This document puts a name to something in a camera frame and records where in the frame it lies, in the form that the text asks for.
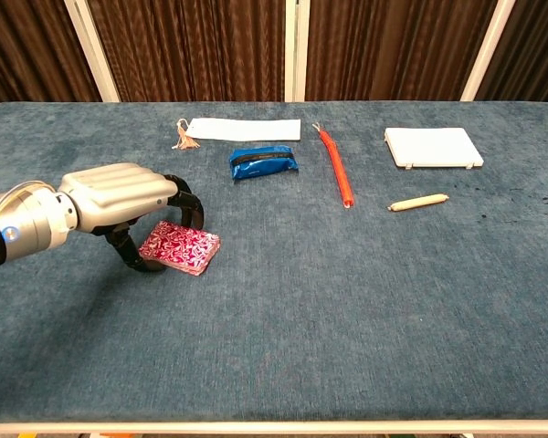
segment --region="blue pouch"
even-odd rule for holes
[[[234,180],[299,169],[288,146],[235,150],[229,156],[229,167]]]

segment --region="white paper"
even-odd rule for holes
[[[226,141],[298,141],[300,120],[192,119],[186,135]]]
[[[406,167],[482,166],[483,159],[462,128],[387,128],[387,141],[396,165]]]

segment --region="blue felt tablecloth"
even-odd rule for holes
[[[302,119],[300,171],[233,183],[247,144],[173,151],[202,116]],[[465,128],[485,165],[399,170],[386,127]],[[1,190],[113,162],[187,180],[222,247],[200,277],[80,233],[0,266],[0,422],[548,419],[548,104],[0,105]]]

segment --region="white frame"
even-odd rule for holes
[[[83,54],[90,66],[91,75],[93,75],[100,92],[101,100],[104,102],[119,102],[120,96],[87,0],[65,0],[65,6],[71,17]]]
[[[294,101],[296,71],[296,0],[286,0],[284,29],[284,101]]]
[[[297,4],[296,16],[296,64],[294,79],[295,102],[304,102],[306,92],[310,18],[311,0],[299,0]]]
[[[490,65],[493,53],[497,48],[497,44],[500,42],[501,34],[508,22],[514,4],[515,0],[497,1],[495,11],[493,11],[493,15],[491,16],[490,25],[487,28],[487,32],[481,43],[481,48],[475,58],[475,63],[473,64],[469,79],[467,79],[467,84],[465,84],[465,89],[460,98],[461,102],[470,102],[475,99],[481,82],[487,72],[487,68]]]
[[[28,422],[0,424],[0,433],[179,434],[548,434],[548,420],[425,420],[386,422]]]

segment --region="red patterned package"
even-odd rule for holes
[[[161,221],[140,247],[140,256],[199,276],[219,246],[218,235]]]

